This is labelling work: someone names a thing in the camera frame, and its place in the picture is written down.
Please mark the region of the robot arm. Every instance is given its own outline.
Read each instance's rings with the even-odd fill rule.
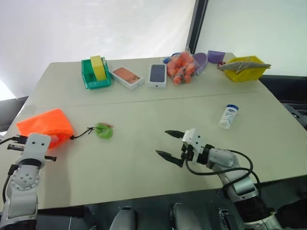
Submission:
[[[8,198],[4,203],[0,230],[35,229],[38,173],[45,165],[45,154],[50,141],[50,136],[34,133],[28,137],[24,149],[21,146],[16,147],[16,150],[23,150],[23,153],[10,168],[11,178],[8,177],[6,191]]]
[[[217,174],[225,187],[225,191],[231,201],[234,202],[246,229],[255,230],[281,230],[275,215],[265,206],[259,193],[247,175],[248,169],[239,166],[236,155],[224,149],[215,149],[213,146],[201,146],[202,139],[195,129],[187,130],[185,133],[179,131],[166,131],[176,138],[182,138],[181,159],[171,156],[171,154],[159,151],[156,152],[165,160],[172,162],[179,167],[186,162],[187,168],[197,175],[215,175]],[[200,163],[212,169],[212,173],[194,172],[188,164],[188,161]]]

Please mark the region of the yellow plastic basket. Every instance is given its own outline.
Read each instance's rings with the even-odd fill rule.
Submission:
[[[264,62],[261,61],[256,56],[236,57],[231,59],[228,63],[235,61],[254,61],[264,64]],[[244,69],[240,71],[238,74],[233,70],[224,70],[224,71],[230,77],[231,80],[238,82],[238,81],[258,80],[263,75],[265,70],[266,68]]]

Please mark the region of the drawstring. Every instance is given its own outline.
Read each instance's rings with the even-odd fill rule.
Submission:
[[[87,132],[88,132],[88,134],[90,134],[93,130],[95,130],[96,128],[95,127],[87,127],[87,130],[85,131],[85,132],[83,132],[82,134],[80,134],[80,135],[78,135],[78,136],[74,136],[74,135],[72,135],[71,137],[70,137],[70,139],[71,140],[74,140],[75,138],[79,138],[79,137],[81,137],[82,135],[84,135],[84,134],[86,134]]]

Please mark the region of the orange drawstring bag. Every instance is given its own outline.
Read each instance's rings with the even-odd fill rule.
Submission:
[[[55,148],[73,136],[71,124],[60,109],[39,114],[18,122],[16,125],[23,136],[29,136],[31,133],[51,136],[49,149]]]

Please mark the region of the table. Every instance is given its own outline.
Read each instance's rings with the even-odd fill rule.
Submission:
[[[110,68],[124,65],[148,76],[150,64],[159,61],[114,60],[108,64]],[[55,107],[63,110],[76,134],[97,122],[114,125],[112,139],[92,133],[47,153],[58,159],[41,170],[38,208],[222,187],[217,176],[195,176],[155,153],[164,150],[180,156],[182,143],[164,133],[169,129],[195,127],[206,143],[245,153],[262,182],[306,174],[307,132],[259,81],[233,83],[209,63],[187,85],[174,87],[168,81],[166,89],[143,85],[131,92],[113,82],[109,88],[90,91],[84,88],[80,70],[80,62],[50,64],[6,135],[18,133],[16,122]],[[230,103],[239,112],[232,127],[225,130],[217,124]],[[1,184],[18,155],[0,146]],[[241,157],[239,162],[248,166]],[[209,171],[200,165],[193,168]]]

